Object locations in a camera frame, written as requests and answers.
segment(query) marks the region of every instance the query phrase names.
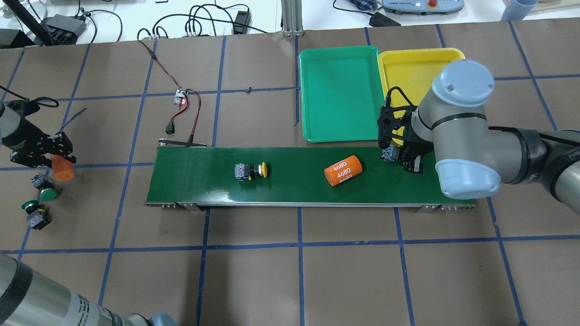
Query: white desk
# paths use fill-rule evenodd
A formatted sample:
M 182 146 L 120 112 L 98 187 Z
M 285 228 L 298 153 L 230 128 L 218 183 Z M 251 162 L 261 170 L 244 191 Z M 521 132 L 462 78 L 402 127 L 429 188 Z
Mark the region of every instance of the white desk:
M 33 2 L 39 15 L 45 13 L 42 4 Z M 154 0 L 113 0 L 103 2 L 100 0 L 82 0 L 81 5 L 85 10 L 105 9 L 121 16 L 123 19 L 122 41 L 136 39 L 137 31 L 146 27 L 151 29 L 153 24 L 161 17 L 172 13 L 188 13 L 190 6 L 194 4 L 211 3 L 210 0 L 185 1 L 169 0 L 167 3 L 155 3 Z M 280 31 L 281 0 L 218 0 L 220 6 L 229 6 L 236 3 L 247 4 L 252 13 L 252 26 L 268 31 Z M 338 0 L 337 6 L 355 9 L 346 0 Z M 48 16 L 58 13 L 73 16 L 77 12 L 76 0 L 46 0 Z M 235 18 L 238 11 L 243 7 L 229 9 Z M 395 15 L 388 13 L 387 16 L 398 21 L 402 25 L 421 24 L 452 24 L 470 23 L 478 21 L 498 21 L 503 13 L 505 5 L 502 0 L 465 0 L 465 7 L 458 13 L 451 15 Z M 228 20 L 229 18 L 216 8 L 209 8 L 216 19 Z M 302 2 L 303 25 L 305 30 L 331 30 L 343 28 L 357 28 L 368 26 L 369 16 L 358 13 L 350 13 L 336 10 L 332 7 L 332 0 L 303 0 Z M 525 19 L 547 19 L 580 17 L 580 6 L 571 6 L 561 9 L 532 12 Z M 117 39 L 119 22 L 117 18 L 108 13 L 95 13 L 93 19 L 99 29 L 95 42 L 111 42 Z M 165 19 L 161 26 L 167 30 L 169 37 L 177 38 L 185 35 L 184 24 L 186 17 L 171 17 Z M 20 28 L 16 19 L 0 17 L 0 28 Z M 203 21 L 204 34 L 213 29 L 208 21 Z M 231 34 L 231 24 L 216 23 L 218 35 Z M 88 21 L 87 30 L 81 35 L 78 43 L 88 43 L 93 37 L 93 25 Z

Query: green conveyor belt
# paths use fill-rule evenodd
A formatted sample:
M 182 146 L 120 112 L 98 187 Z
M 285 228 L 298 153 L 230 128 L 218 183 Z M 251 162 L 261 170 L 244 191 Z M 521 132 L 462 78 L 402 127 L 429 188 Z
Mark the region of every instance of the green conveyor belt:
M 374 147 L 161 147 L 147 204 L 473 206 L 472 200 L 453 200 L 441 193 L 433 154 L 424 160 L 424 174 L 416 175 L 381 161 L 380 153 Z M 331 187 L 323 170 L 351 155 L 361 161 L 363 172 Z M 268 164 L 268 178 L 241 182 L 234 177 L 235 164 L 262 161 Z

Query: power adapter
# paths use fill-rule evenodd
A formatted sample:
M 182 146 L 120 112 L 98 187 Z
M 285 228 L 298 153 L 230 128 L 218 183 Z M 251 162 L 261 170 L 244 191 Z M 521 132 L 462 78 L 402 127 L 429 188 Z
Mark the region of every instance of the power adapter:
M 380 12 L 376 12 L 374 15 L 371 16 L 371 19 L 368 21 L 368 24 L 373 27 L 381 27 L 381 26 L 401 26 L 398 22 L 388 18 L 387 16 L 381 14 Z
M 244 24 L 246 26 L 241 26 L 238 24 L 235 24 L 231 33 L 236 35 L 236 34 L 247 34 L 248 33 L 248 27 L 250 25 L 250 21 L 252 19 L 252 16 L 250 15 L 250 11 L 246 11 L 246 12 L 238 12 L 238 14 L 235 16 L 235 22 L 236 23 L 240 23 L 240 24 Z

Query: power connector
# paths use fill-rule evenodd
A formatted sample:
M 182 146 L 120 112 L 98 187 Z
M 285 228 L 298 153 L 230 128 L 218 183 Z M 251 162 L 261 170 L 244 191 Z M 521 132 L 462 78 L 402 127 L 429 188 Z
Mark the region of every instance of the power connector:
M 238 12 L 238 14 L 235 16 L 235 22 L 239 23 L 239 24 L 244 24 L 246 26 L 241 26 L 241 25 L 237 25 L 235 24 L 234 27 L 232 28 L 231 33 L 236 35 L 236 34 L 247 34 L 248 33 L 248 27 L 250 25 L 250 21 L 252 20 L 252 16 L 250 15 L 250 11 L 245 11 L 245 12 Z
M 175 124 L 173 123 L 173 121 L 170 121 L 167 126 L 165 126 L 165 133 L 167 135 L 172 135 L 175 133 Z

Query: black cable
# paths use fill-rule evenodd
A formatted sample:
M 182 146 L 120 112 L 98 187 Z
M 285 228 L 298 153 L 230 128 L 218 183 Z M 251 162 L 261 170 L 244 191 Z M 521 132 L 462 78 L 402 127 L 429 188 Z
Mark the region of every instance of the black cable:
M 218 5 L 217 2 L 218 2 L 218 0 L 213 0 L 213 4 L 216 5 L 216 6 Z M 224 9 L 230 9 L 230 8 L 233 8 L 233 7 L 236 7 L 236 6 L 244 6 L 244 7 L 248 8 L 248 11 L 250 11 L 250 7 L 248 7 L 248 5 L 244 5 L 243 3 L 238 3 L 237 5 L 231 5 L 231 6 L 228 6 L 228 7 L 224 7 Z
M 87 11 L 87 12 L 90 12 L 90 13 L 93 13 L 93 12 L 106 12 L 106 13 L 112 13 L 112 14 L 113 14 L 113 15 L 115 15 L 117 18 L 119 18 L 119 24 L 121 25 L 121 30 L 120 30 L 120 32 L 119 32 L 119 37 L 117 37 L 117 40 L 116 40 L 116 42 L 119 42 L 119 40 L 121 39 L 121 36 L 123 35 L 123 20 L 121 19 L 121 17 L 119 17 L 119 15 L 117 15 L 116 13 L 114 13 L 114 12 L 111 12 L 111 11 L 109 11 L 109 10 L 103 10 L 103 9 L 95 9 L 95 10 L 90 10 L 90 11 Z
M 199 19 L 204 19 L 204 20 L 209 20 L 209 18 L 203 18 L 203 17 L 197 17 L 197 18 L 199 18 Z M 219 22 L 221 22 L 221 23 L 229 23 L 229 21 L 227 21 L 227 20 L 220 20 L 220 19 L 214 19 L 214 21 L 219 21 Z M 259 28 L 256 28 L 256 27 L 252 27 L 252 26 L 250 26 L 250 25 L 246 25 L 246 24 L 238 23 L 238 22 L 236 22 L 236 21 L 234 21 L 234 22 L 232 23 L 232 25 L 234 25 L 234 24 L 235 24 L 235 25 L 238 25 L 238 26 L 241 26 L 241 27 L 247 27 L 247 28 L 251 28 L 251 29 L 253 29 L 253 30 L 256 30 L 256 31 L 258 31 L 258 32 L 262 32 L 262 33 L 268 33 L 267 31 L 261 30 L 261 29 L 259 29 Z
M 212 16 L 212 14 L 209 12 L 209 10 L 208 10 L 206 7 L 203 7 L 203 6 L 200 6 L 200 5 L 195 5 L 195 6 L 192 6 L 192 7 L 189 9 L 189 15 L 190 15 L 190 16 L 191 16 L 191 13 L 193 12 L 193 9 L 194 9 L 194 8 L 200 8 L 200 9 L 203 9 L 203 10 L 205 10 L 205 12 L 207 12 L 207 13 L 208 13 L 208 16 L 209 16 L 209 18 L 213 19 L 213 16 Z M 198 11 L 199 11 L 199 9 L 197 9 L 197 10 L 195 11 L 195 14 L 193 15 L 193 19 L 195 19 L 195 15 L 197 15 L 197 12 L 198 12 Z M 214 35 L 217 35 L 217 34 L 218 34 L 218 32 L 216 32 L 216 24 L 215 24 L 215 22 L 214 22 L 214 21 L 212 21 L 212 27 L 213 27 L 213 34 L 214 34 Z M 193 22 L 193 32 L 195 32 L 195 21 Z
M 363 13 L 365 15 L 372 16 L 372 13 L 370 13 L 370 12 L 362 12 L 360 10 L 350 10 L 350 9 L 345 9 L 345 8 L 339 8 L 336 6 L 336 0 L 334 0 L 334 2 L 332 3 L 332 6 L 334 7 L 334 9 L 342 10 L 345 12 L 357 12 L 357 13 Z
M 32 11 L 34 12 L 34 14 L 36 15 L 36 17 L 38 18 L 38 20 L 42 21 L 42 19 L 40 18 L 40 15 L 36 12 L 36 10 L 34 10 L 34 7 L 30 3 L 30 0 L 28 0 L 27 2 L 28 2 L 28 5 L 30 6 L 30 8 L 32 9 Z
M 18 18 L 18 16 L 14 16 L 14 18 L 16 18 L 16 21 L 18 21 L 18 23 L 20 24 L 20 29 L 22 30 L 22 32 L 25 33 L 24 32 L 24 27 L 22 26 L 22 23 L 20 22 L 20 19 Z
M 188 15 L 188 14 L 186 14 L 186 13 L 172 13 L 171 15 L 167 15 L 167 16 L 161 17 L 161 18 L 160 18 L 160 19 L 159 19 L 159 20 L 158 20 L 158 21 L 155 23 L 155 26 L 156 26 L 157 24 L 159 24 L 159 22 L 160 22 L 161 20 L 163 20 L 163 19 L 166 19 L 166 18 L 169 18 L 169 17 L 175 17 L 175 16 L 185 16 L 185 17 L 191 17 L 190 15 Z M 229 22 L 229 21 L 227 21 L 227 20 L 221 20 L 221 19 L 210 19 L 210 18 L 205 18 L 205 17 L 196 17 L 196 19 L 203 19 L 203 20 L 213 20 L 213 21 L 219 21 L 220 23 L 230 23 L 230 22 Z M 236 21 L 234 21 L 234 24 L 235 24 L 235 25 L 238 25 L 238 26 L 242 26 L 242 27 L 251 28 L 251 29 L 253 29 L 253 30 L 256 30 L 256 31 L 258 31 L 258 32 L 262 32 L 262 33 L 268 33 L 267 31 L 263 31 L 263 30 L 261 30 L 261 29 L 259 29 L 259 28 L 252 27 L 252 26 L 250 26 L 250 25 L 246 25 L 246 24 L 238 23 L 238 22 L 236 22 Z
M 95 20 L 93 19 L 93 17 L 90 16 L 90 13 L 88 15 L 85 15 L 85 17 L 87 17 L 88 19 L 90 19 L 93 22 L 93 25 L 95 26 L 95 33 L 93 34 L 93 39 L 90 40 L 90 44 L 92 44 L 95 41 L 95 38 L 97 37 L 97 24 L 95 23 Z
M 556 143 L 562 143 L 562 144 L 566 144 L 566 145 L 570 145 L 570 146 L 580 146 L 580 143 L 575 142 L 575 141 L 570 140 L 570 139 L 564 139 L 564 138 L 560 138 L 560 137 L 550 136 L 550 135 L 546 135 L 545 133 L 539 133 L 539 135 L 543 139 L 551 140 L 551 141 L 556 142 Z
M 18 97 L 18 98 L 19 98 L 19 99 L 21 99 L 21 100 L 28 100 L 26 97 L 24 97 L 24 96 L 22 96 L 22 95 L 20 95 L 20 94 L 14 93 L 14 92 L 12 92 L 11 90 L 9 90 L 8 88 L 6 88 L 6 87 L 4 87 L 4 86 L 2 86 L 2 85 L 0 85 L 0 89 L 2 89 L 2 90 L 4 90 L 4 91 L 6 91 L 6 92 L 8 92 L 8 93 L 10 93 L 10 94 L 12 94 L 12 95 L 14 95 L 14 96 Z M 45 104 L 45 103 L 40 103 L 40 102 L 39 102 L 39 101 L 43 101 L 43 100 L 48 100 L 48 101 L 51 101 L 51 102 L 52 102 L 52 103 L 54 103 L 55 105 L 48 105 L 48 104 Z M 59 104 L 59 102 L 58 102 L 57 100 L 55 100 L 55 99 L 53 99 L 53 98 L 51 98 L 51 97 L 46 97 L 46 96 L 41 96 L 41 97 L 38 97 L 38 98 L 36 98 L 36 99 L 34 99 L 34 100 L 31 100 L 30 102 L 32 102 L 32 103 L 36 103 L 36 104 L 38 104 L 38 105 L 40 105 L 40 106 L 45 106 L 45 107 L 58 107 L 58 106 L 60 105 L 60 104 Z
M 185 33 L 187 34 L 189 32 L 191 34 L 191 36 L 194 35 L 193 31 L 191 30 L 191 25 L 190 25 L 190 22 L 191 21 L 193 21 L 193 24 L 194 24 L 193 25 L 194 26 L 193 27 L 193 30 L 195 30 L 195 23 L 198 23 L 200 25 L 200 32 L 199 33 L 195 33 L 195 36 L 200 36 L 201 33 L 202 33 L 202 31 L 203 31 L 203 26 L 201 25 L 201 23 L 200 23 L 199 20 L 194 19 L 194 18 L 192 18 L 192 19 L 190 19 L 190 20 L 188 20 L 188 21 L 185 22 Z
M 48 104 L 45 104 L 45 103 L 40 103 L 40 101 L 44 101 L 44 100 L 48 100 L 48 101 L 54 103 L 55 105 L 48 105 Z M 57 101 L 57 100 L 55 100 L 55 99 L 53 99 L 51 97 L 46 97 L 46 96 L 38 97 L 38 98 L 30 101 L 30 103 L 36 103 L 39 106 L 45 106 L 45 107 L 59 107 L 59 105 L 60 105 L 59 101 Z
M 147 33 L 147 35 L 149 35 L 149 38 L 153 38 L 153 36 L 151 36 L 151 33 L 149 32 L 148 29 L 146 28 L 141 28 L 138 32 L 137 32 L 137 40 L 139 40 L 139 34 L 141 34 L 142 31 L 145 31 Z
M 167 34 L 167 31 L 163 27 L 161 27 L 161 26 L 157 26 L 157 29 L 155 29 L 155 34 L 157 34 L 157 38 L 161 38 L 160 35 L 159 35 L 159 29 L 162 29 L 163 32 L 165 33 L 165 36 L 167 38 L 169 38 L 169 34 Z
M 78 0 L 78 9 L 77 9 L 77 13 L 74 15 L 75 18 L 78 17 L 78 14 L 81 13 L 81 0 Z
M 205 5 L 201 5 L 201 6 L 200 6 L 200 8 L 198 8 L 198 9 L 195 11 L 195 13 L 193 14 L 193 18 L 196 18 L 196 17 L 197 17 L 197 12 L 199 11 L 199 9 L 201 9 L 201 8 L 204 8 L 205 6 L 216 7 L 216 8 L 218 8 L 218 9 L 220 9 L 220 10 L 224 11 L 224 12 L 227 14 L 227 16 L 230 18 L 230 23 L 231 23 L 231 28 L 232 28 L 232 30 L 234 29 L 234 27 L 235 27 L 235 26 L 234 26 L 234 19 L 233 19 L 233 17 L 230 15 L 230 13 L 229 13 L 229 12 L 228 12 L 226 9 L 224 9 L 224 8 L 222 8 L 222 7 L 218 6 L 218 5 L 213 5 L 213 4 L 211 4 L 211 3 L 206 3 Z
M 20 99 L 27 100 L 27 98 L 26 98 L 26 97 L 24 97 L 24 96 L 22 96 L 22 95 L 19 95 L 19 94 L 16 94 L 16 93 L 14 93 L 14 92 L 12 92 L 11 90 L 9 90 L 8 88 L 6 88 L 6 87 L 4 87 L 4 86 L 2 86 L 2 85 L 0 85 L 0 89 L 3 89 L 3 90 L 5 90 L 6 92 L 8 92 L 8 93 L 10 93 L 10 94 L 12 94 L 12 95 L 14 95 L 14 96 L 16 96 L 16 97 L 20 98 Z

